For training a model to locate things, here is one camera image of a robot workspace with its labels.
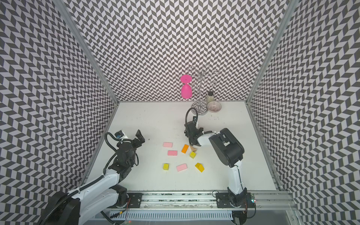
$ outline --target orange block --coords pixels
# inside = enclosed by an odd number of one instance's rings
[[[181,150],[181,152],[185,154],[186,151],[188,150],[188,147],[189,147],[189,146],[188,146],[187,144],[184,145],[184,147],[183,147],[183,149]]]

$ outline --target pink block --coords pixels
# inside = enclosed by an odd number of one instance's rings
[[[181,164],[179,166],[176,167],[177,171],[180,172],[181,170],[187,169],[188,167],[186,166],[186,163]]]
[[[177,156],[177,151],[167,151],[168,156]]]
[[[167,148],[171,148],[172,143],[171,142],[164,142],[164,144],[162,146],[167,147]]]

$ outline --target mounting plate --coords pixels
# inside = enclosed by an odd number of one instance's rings
[[[240,207],[233,207],[230,204],[228,193],[216,193],[215,196],[216,196],[216,204],[218,208],[246,208],[245,205],[246,199],[244,199],[244,202],[241,204]],[[254,208],[254,203],[252,203],[251,201],[252,199],[251,193],[248,192],[246,196],[247,196],[248,208]]]
[[[128,193],[130,198],[130,203],[128,208],[140,208],[141,204],[141,198],[143,197],[142,193]],[[116,204],[113,206],[110,206],[108,208],[118,208],[116,207]]]

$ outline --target yellow wedge block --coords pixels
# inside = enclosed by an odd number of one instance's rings
[[[200,163],[197,163],[196,165],[195,165],[195,167],[198,169],[198,170],[200,170],[200,172],[203,172],[205,169],[204,169],[204,167],[200,164]]]

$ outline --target white table surface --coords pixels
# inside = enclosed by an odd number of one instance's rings
[[[228,166],[218,159],[212,146],[198,147],[194,159],[181,153],[188,139],[184,134],[185,114],[191,102],[146,102],[120,103],[109,128],[115,133],[123,130],[134,139],[138,129],[145,138],[145,143],[137,149],[139,165],[134,166],[127,178],[120,184],[131,191],[150,190],[226,190],[228,186]],[[198,123],[204,131],[220,131],[228,128],[245,149],[243,155],[242,180],[248,190],[276,190],[264,155],[258,142],[244,102],[221,102],[218,113],[208,112],[199,116]],[[192,120],[190,112],[188,121]],[[116,141],[109,137],[116,147]],[[172,142],[172,148],[163,147],[163,142]],[[177,150],[177,156],[168,156],[168,150]],[[114,151],[103,142],[100,152],[90,171],[88,181],[101,175],[106,162]],[[196,163],[201,163],[205,170],[201,173]],[[169,163],[168,171],[163,164]],[[177,172],[176,166],[186,163],[188,168]]]

